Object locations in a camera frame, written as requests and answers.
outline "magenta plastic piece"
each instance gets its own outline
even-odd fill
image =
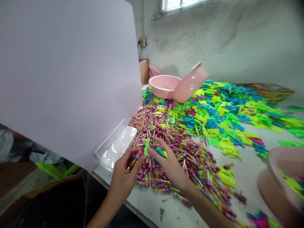
[[[264,142],[261,139],[251,138],[251,137],[248,137],[248,138],[257,144],[264,146]]]

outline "person's left hand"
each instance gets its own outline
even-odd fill
[[[133,161],[138,151],[138,148],[128,148],[124,155],[118,159],[114,165],[108,196],[111,201],[114,200],[114,203],[117,205],[121,206],[131,194],[136,181],[136,176],[144,162],[144,156],[141,156],[135,162],[131,172],[127,172],[127,168],[130,166],[130,163]]]

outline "person's right hand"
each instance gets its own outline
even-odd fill
[[[168,158],[160,156],[152,148],[148,148],[148,153],[161,164],[162,168],[165,170],[173,184],[179,190],[183,191],[191,181],[185,174],[182,166],[179,164],[173,150],[165,143],[163,139],[154,136],[150,136],[149,138],[157,141],[163,147],[163,149],[167,152]]]

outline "plastic bag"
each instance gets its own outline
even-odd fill
[[[126,126],[120,137],[118,137],[110,148],[101,156],[99,164],[113,172],[115,162],[121,158],[125,151],[130,147],[136,134],[136,128]]]

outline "white board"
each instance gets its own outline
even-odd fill
[[[96,149],[142,104],[132,6],[5,0],[0,31],[0,123],[94,170]]]

